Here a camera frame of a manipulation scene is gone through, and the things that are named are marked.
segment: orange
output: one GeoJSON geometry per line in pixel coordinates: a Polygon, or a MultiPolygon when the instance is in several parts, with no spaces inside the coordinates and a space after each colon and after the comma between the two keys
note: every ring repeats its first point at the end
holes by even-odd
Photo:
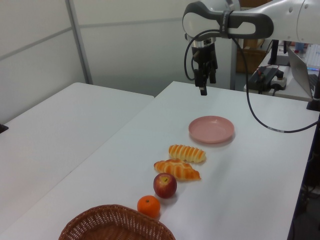
{"type": "Polygon", "coordinates": [[[154,196],[143,196],[136,205],[138,212],[151,218],[156,218],[160,213],[160,202],[154,196]]]}

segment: croissant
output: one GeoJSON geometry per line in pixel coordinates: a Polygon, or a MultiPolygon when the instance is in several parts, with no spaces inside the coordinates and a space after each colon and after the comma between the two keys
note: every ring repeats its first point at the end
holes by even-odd
{"type": "Polygon", "coordinates": [[[185,163],[179,159],[158,161],[153,166],[159,173],[172,174],[177,180],[184,181],[201,179],[198,171],[194,170],[189,163],[185,163]]]}
{"type": "Polygon", "coordinates": [[[187,162],[200,163],[206,159],[206,153],[203,150],[185,145],[171,145],[169,154],[173,159],[186,160],[187,162]]]}

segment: black cable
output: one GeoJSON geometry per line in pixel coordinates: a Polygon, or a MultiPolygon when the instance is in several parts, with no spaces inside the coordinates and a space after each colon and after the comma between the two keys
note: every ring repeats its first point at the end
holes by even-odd
{"type": "Polygon", "coordinates": [[[274,88],[274,90],[273,90],[273,93],[272,93],[272,97],[274,97],[274,96],[275,96],[276,91],[278,91],[278,89],[275,87],[275,88],[274,88]]]}
{"type": "Polygon", "coordinates": [[[195,60],[195,58],[194,58],[194,57],[192,57],[192,58],[191,58],[191,68],[192,68],[192,72],[195,72],[195,68],[194,68],[194,60],[195,60]]]}
{"type": "Polygon", "coordinates": [[[268,49],[270,48],[270,45],[271,45],[271,44],[272,44],[272,41],[269,43],[268,47],[266,48],[266,50],[265,50],[265,55],[264,55],[263,58],[265,58],[265,57],[268,55],[268,53],[270,52],[270,50],[268,51],[268,49]]]}
{"type": "MultiPolygon", "coordinates": [[[[195,35],[191,41],[189,42],[188,46],[186,47],[186,50],[185,50],[185,53],[184,53],[184,73],[186,75],[186,77],[189,79],[189,80],[194,80],[192,78],[189,77],[188,75],[188,72],[187,72],[187,55],[188,55],[188,51],[189,51],[189,48],[191,46],[191,44],[201,35],[203,34],[206,34],[206,33],[210,33],[210,32],[217,32],[219,33],[220,31],[217,30],[217,29],[209,29],[209,30],[205,30],[205,31],[202,31],[200,33],[198,33],[197,35],[195,35]]],[[[259,118],[255,115],[253,109],[252,109],[252,106],[251,106],[251,103],[250,103],[250,98],[249,98],[249,88],[248,88],[248,65],[247,65],[247,61],[246,61],[246,57],[245,57],[245,53],[244,51],[242,50],[242,48],[239,46],[239,43],[235,40],[234,37],[231,38],[233,40],[233,42],[235,43],[235,45],[237,46],[237,48],[240,50],[240,53],[241,53],[241,56],[243,58],[243,62],[244,62],[244,67],[245,67],[245,84],[246,84],[246,99],[247,99],[247,102],[248,102],[248,106],[249,106],[249,109],[250,109],[250,112],[252,113],[253,117],[255,118],[255,120],[257,120],[258,123],[260,123],[262,126],[264,126],[265,128],[269,129],[269,130],[272,130],[272,131],[275,131],[275,132],[279,132],[279,133],[285,133],[285,134],[291,134],[291,133],[297,133],[297,132],[301,132],[301,131],[304,131],[304,130],[307,130],[311,127],[313,127],[314,125],[317,125],[317,124],[320,124],[320,120],[306,126],[306,127],[303,127],[303,128],[300,128],[300,129],[296,129],[296,130],[279,130],[279,129],[276,129],[276,128],[273,128],[273,127],[270,127],[266,124],[264,124],[262,121],[259,120],[259,118]]]]}

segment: apple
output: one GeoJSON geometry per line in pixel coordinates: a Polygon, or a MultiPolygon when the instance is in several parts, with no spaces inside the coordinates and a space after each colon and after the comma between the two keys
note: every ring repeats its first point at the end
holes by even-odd
{"type": "Polygon", "coordinates": [[[159,173],[153,180],[155,193],[163,199],[172,197],[177,190],[177,180],[170,173],[159,173]]]}

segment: wicker basket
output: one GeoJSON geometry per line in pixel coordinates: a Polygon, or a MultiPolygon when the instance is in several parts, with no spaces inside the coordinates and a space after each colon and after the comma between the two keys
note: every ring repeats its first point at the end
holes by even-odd
{"type": "Polygon", "coordinates": [[[93,207],[71,220],[59,240],[175,240],[161,222],[121,205],[93,207]]]}

